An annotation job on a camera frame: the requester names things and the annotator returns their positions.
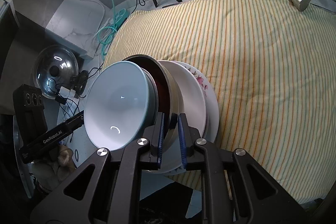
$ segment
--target stainless steel pot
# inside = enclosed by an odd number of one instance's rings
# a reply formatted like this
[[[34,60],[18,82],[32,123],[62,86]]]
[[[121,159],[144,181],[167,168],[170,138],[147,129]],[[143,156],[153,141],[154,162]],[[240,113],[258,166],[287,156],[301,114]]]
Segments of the stainless steel pot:
[[[145,69],[142,69],[143,72],[145,73],[145,75],[147,76],[147,78],[150,80],[152,87],[153,87],[153,92],[154,92],[154,97],[155,97],[155,106],[154,106],[154,112],[153,112],[153,119],[152,119],[152,123],[154,124],[156,121],[156,114],[159,111],[159,94],[158,94],[158,88],[155,84],[155,81],[153,79],[153,77],[151,76],[151,74],[146,71]]]
[[[127,57],[124,61],[137,64],[154,79],[159,96],[158,111],[165,114],[163,151],[166,151],[176,138],[174,130],[177,125],[177,117],[184,109],[181,91],[167,69],[151,56],[137,54]]]

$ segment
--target white plate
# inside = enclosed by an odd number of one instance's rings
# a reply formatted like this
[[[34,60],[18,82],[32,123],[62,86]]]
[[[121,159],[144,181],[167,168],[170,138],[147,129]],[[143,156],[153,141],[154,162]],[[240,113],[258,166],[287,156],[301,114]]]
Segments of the white plate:
[[[198,69],[187,63],[180,61],[174,62],[182,65],[190,71],[203,90],[205,104],[207,106],[207,125],[205,127],[203,138],[213,143],[216,139],[219,126],[219,109],[215,91],[208,79]]]
[[[201,136],[203,136],[206,125],[206,105],[203,90],[198,84],[196,78],[185,67],[173,61],[159,61],[172,75],[178,84],[184,102],[184,112],[191,127],[197,128]],[[175,136],[175,140],[171,147],[162,155],[161,168],[158,171],[149,171],[150,173],[163,174],[181,167],[181,152],[179,137]]]

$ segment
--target yellow striped cloth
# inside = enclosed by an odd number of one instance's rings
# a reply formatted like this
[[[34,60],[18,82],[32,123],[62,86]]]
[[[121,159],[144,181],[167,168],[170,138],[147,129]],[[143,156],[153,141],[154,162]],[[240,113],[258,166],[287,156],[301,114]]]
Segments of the yellow striped cloth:
[[[288,0],[193,0],[135,12],[104,68],[133,54],[198,68],[214,87],[216,145],[246,149],[299,203],[336,178],[336,16]],[[174,180],[200,189],[200,173]]]

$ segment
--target pink flower pattern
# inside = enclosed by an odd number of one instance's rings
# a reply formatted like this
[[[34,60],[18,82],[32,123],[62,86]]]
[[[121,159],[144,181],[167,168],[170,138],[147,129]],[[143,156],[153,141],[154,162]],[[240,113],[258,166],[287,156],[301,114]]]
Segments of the pink flower pattern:
[[[207,93],[206,93],[206,90],[208,89],[208,85],[204,85],[204,79],[201,77],[201,75],[199,75],[196,71],[194,71],[194,72],[191,72],[192,74],[193,74],[193,76],[195,76],[195,78],[196,78],[196,80],[197,80],[197,82],[199,83],[199,85],[202,87],[202,89],[203,89],[203,93],[204,93],[204,96],[206,96],[207,95]]]

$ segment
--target pot lid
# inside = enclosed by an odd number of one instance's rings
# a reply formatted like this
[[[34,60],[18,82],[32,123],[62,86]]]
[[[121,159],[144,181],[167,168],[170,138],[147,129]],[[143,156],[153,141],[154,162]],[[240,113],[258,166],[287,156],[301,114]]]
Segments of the pot lid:
[[[61,86],[71,89],[70,78],[76,75],[78,63],[74,54],[57,45],[41,51],[33,69],[35,86],[50,99],[55,99],[55,93]]]

